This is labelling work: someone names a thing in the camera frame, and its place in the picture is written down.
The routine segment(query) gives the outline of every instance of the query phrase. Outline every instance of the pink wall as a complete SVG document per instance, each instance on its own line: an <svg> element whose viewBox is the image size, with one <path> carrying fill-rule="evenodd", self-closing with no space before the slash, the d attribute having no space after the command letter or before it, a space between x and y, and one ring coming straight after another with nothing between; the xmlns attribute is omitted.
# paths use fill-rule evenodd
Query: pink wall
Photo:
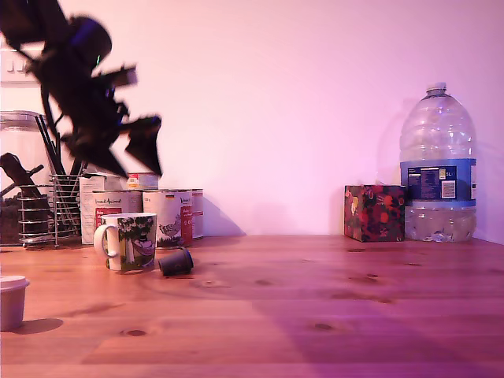
<svg viewBox="0 0 504 378"><path fill-rule="evenodd" d="M406 114L432 81L477 127L478 231L504 243L504 2L61 0L109 30L117 92L159 112L165 187L203 187L206 233L340 234L346 183L398 182ZM39 108L9 100L2 108ZM124 156L126 140L115 151Z"/></svg>

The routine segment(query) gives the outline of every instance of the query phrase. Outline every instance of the floral gift box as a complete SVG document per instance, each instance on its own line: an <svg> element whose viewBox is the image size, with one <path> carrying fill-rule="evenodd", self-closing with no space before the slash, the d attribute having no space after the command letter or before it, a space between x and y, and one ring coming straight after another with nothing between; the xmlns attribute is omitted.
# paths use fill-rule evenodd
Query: floral gift box
<svg viewBox="0 0 504 378"><path fill-rule="evenodd" d="M361 242L404 240L406 187L346 185L345 235Z"/></svg>

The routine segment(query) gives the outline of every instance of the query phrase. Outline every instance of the wooden tabletop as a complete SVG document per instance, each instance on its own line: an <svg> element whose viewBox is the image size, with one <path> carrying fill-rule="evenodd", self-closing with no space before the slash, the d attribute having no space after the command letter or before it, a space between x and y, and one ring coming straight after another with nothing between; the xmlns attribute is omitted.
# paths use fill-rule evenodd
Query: wooden tabletop
<svg viewBox="0 0 504 378"><path fill-rule="evenodd" d="M190 252L192 274L165 278L109 271L88 246L2 248L2 274L31 284L1 377L504 376L504 246L244 236Z"/></svg>

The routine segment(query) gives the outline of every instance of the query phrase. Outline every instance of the ceramic mug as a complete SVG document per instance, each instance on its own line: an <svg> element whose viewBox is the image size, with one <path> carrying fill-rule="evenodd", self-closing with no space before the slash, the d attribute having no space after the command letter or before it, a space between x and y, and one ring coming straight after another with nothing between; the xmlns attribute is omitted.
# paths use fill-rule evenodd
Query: ceramic mug
<svg viewBox="0 0 504 378"><path fill-rule="evenodd" d="M102 225L94 232L94 249L111 270L150 267L154 265L156 221L155 213L102 215Z"/></svg>

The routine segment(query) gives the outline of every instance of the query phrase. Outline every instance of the water bottle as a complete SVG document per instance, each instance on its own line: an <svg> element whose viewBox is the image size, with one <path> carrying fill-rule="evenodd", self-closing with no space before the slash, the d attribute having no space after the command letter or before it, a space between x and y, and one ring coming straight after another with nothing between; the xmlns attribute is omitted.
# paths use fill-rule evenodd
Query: water bottle
<svg viewBox="0 0 504 378"><path fill-rule="evenodd" d="M429 85L402 128L409 239L461 242L476 229L476 134L467 111L446 91L445 83Z"/></svg>

